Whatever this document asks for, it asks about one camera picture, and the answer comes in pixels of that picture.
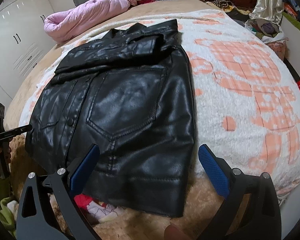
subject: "tan bedsheet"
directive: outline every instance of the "tan bedsheet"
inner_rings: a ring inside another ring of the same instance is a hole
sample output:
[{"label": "tan bedsheet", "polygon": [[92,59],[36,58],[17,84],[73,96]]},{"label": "tan bedsheet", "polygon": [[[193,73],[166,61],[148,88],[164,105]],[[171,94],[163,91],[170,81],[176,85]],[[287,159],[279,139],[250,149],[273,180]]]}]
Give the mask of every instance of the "tan bedsheet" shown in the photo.
[{"label": "tan bedsheet", "polygon": [[[91,30],[110,22],[143,15],[190,12],[209,8],[211,7],[199,0],[157,1],[150,4],[140,5],[130,9],[126,13],[112,18],[111,20],[95,26],[82,35],[72,39],[68,42],[68,44],[79,39]],[[60,47],[55,46],[25,79],[7,110],[5,117],[6,129],[18,126],[25,102],[34,93],[36,84],[40,81],[43,71],[60,55]],[[40,175],[44,173],[44,171],[27,156],[24,150],[24,136],[21,135],[14,138],[14,140],[10,143],[10,146],[12,148],[12,162],[10,166],[11,184],[16,197],[19,198],[28,173],[35,171]],[[222,201],[222,197],[216,194],[208,179],[191,180],[189,183],[188,196],[183,217],[170,219],[167,217],[160,217],[126,209],[124,214],[112,221],[96,225],[94,229],[103,240],[162,240],[164,229],[170,224],[170,222],[172,222],[179,226],[186,234],[195,239],[215,215]],[[59,223],[61,224],[61,228],[65,229],[66,225],[58,207],[53,205],[53,209]],[[240,221],[239,217],[243,215],[243,211],[244,209],[241,209],[241,213],[238,214],[238,217],[231,228],[235,228],[237,226]]]}]

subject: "white satin cloth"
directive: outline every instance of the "white satin cloth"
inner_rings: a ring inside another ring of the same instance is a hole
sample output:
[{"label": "white satin cloth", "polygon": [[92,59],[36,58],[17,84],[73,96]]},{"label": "white satin cloth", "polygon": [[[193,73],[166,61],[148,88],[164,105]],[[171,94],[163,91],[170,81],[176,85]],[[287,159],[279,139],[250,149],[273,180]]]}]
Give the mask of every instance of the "white satin cloth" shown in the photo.
[{"label": "white satin cloth", "polygon": [[279,24],[282,18],[282,0],[258,0],[253,12],[249,14],[251,19],[263,19]]}]

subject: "pink blanket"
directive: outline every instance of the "pink blanket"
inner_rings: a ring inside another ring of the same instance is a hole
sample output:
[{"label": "pink blanket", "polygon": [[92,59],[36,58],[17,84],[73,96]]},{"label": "pink blanket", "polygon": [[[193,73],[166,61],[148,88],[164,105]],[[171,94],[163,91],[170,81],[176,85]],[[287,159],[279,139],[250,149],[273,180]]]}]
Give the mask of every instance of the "pink blanket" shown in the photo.
[{"label": "pink blanket", "polygon": [[127,0],[89,0],[74,9],[48,16],[44,21],[44,31],[61,44],[124,13],[129,7]]}]

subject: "leather jacket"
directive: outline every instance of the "leather jacket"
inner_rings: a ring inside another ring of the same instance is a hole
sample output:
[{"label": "leather jacket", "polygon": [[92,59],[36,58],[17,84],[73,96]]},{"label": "leather jacket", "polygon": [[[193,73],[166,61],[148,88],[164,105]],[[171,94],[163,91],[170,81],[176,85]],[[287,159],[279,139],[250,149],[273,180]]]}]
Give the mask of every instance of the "leather jacket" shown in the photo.
[{"label": "leather jacket", "polygon": [[30,124],[26,151],[49,174],[96,143],[100,158],[83,193],[182,216],[195,121],[177,21],[112,29],[72,49],[42,91]]}]

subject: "green sleeve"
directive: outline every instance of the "green sleeve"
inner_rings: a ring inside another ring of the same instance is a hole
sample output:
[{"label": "green sleeve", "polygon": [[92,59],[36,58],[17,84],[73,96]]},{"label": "green sleeve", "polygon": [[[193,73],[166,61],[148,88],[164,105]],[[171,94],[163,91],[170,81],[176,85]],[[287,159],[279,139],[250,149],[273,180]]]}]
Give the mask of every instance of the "green sleeve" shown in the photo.
[{"label": "green sleeve", "polygon": [[16,237],[16,225],[13,214],[7,208],[7,204],[13,200],[10,195],[10,178],[0,178],[0,221],[4,227]]}]

